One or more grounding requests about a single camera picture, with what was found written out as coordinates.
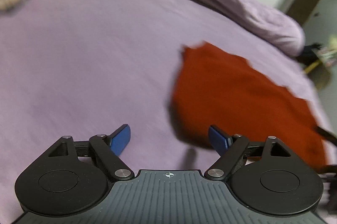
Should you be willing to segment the red knit sweater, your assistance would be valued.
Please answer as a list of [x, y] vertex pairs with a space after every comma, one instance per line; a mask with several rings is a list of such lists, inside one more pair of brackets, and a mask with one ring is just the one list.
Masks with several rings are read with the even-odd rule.
[[171, 106], [180, 135], [191, 143], [208, 147], [215, 125], [251, 141], [274, 135], [316, 172], [327, 166], [307, 101], [210, 43], [184, 48]]

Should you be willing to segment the yellow legged side table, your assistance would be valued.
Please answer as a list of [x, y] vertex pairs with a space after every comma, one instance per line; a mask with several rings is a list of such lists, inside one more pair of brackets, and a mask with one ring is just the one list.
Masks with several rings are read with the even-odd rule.
[[325, 88], [332, 78], [332, 68], [336, 65], [336, 40], [332, 39], [328, 47], [322, 44], [307, 45], [310, 64], [304, 69], [305, 74], [314, 83], [317, 90]]

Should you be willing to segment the purple bed sheet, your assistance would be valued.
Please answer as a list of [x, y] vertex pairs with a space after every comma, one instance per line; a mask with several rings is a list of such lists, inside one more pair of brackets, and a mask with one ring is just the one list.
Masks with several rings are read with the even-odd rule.
[[1, 222], [22, 213], [17, 177], [63, 135], [87, 140], [126, 123], [132, 170], [206, 170], [218, 154], [179, 140], [169, 114], [181, 49], [202, 41], [307, 100], [331, 130], [296, 62], [191, 0], [27, 0], [1, 14]]

